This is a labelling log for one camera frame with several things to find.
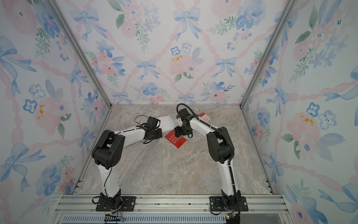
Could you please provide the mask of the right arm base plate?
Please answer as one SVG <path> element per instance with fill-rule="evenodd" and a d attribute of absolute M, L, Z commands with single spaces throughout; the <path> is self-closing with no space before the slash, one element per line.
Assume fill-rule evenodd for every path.
<path fill-rule="evenodd" d="M 239 197 L 239 201 L 237 201 L 236 197 L 211 196 L 209 205 L 212 212 L 238 211 L 238 206 L 240 211 L 249 211 L 245 197 Z"/>

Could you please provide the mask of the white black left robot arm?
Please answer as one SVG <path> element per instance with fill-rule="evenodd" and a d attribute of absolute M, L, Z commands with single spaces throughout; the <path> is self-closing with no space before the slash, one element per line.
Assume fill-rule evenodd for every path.
<path fill-rule="evenodd" d="M 120 203 L 120 187 L 115 177 L 117 164 L 119 163 L 123 149 L 131 144 L 143 141 L 148 144 L 153 140 L 162 138 L 161 121 L 159 118 L 152 116 L 147 117 L 144 123 L 137 123 L 124 131 L 104 130 L 99 137 L 92 158 L 98 166 L 103 191 L 100 199 L 111 203 Z"/>

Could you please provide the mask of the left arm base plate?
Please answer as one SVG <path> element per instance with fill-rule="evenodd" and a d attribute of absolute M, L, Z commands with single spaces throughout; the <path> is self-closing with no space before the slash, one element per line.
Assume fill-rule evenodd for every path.
<path fill-rule="evenodd" d="M 134 211 L 136 199 L 135 196 L 121 196 L 117 198 L 100 196 L 96 211 Z"/>

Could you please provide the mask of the red money card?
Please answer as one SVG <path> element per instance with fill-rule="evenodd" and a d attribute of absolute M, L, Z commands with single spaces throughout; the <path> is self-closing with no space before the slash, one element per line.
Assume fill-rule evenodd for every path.
<path fill-rule="evenodd" d="M 171 130 L 166 136 L 165 138 L 171 143 L 173 144 L 176 148 L 180 148 L 184 145 L 184 143 L 186 143 L 186 139 L 182 136 L 180 137 L 176 137 L 175 136 L 175 131 Z"/>

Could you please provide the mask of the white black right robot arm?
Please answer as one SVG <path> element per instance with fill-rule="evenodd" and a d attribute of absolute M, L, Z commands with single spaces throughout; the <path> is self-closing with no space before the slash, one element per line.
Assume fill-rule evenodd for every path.
<path fill-rule="evenodd" d="M 227 128 L 209 124 L 184 103 L 177 105 L 176 112 L 179 125 L 174 128 L 175 137 L 192 138 L 194 131 L 206 137 L 209 154 L 219 168 L 223 201 L 227 206 L 237 204 L 241 199 L 241 192 L 232 168 L 235 148 Z"/>

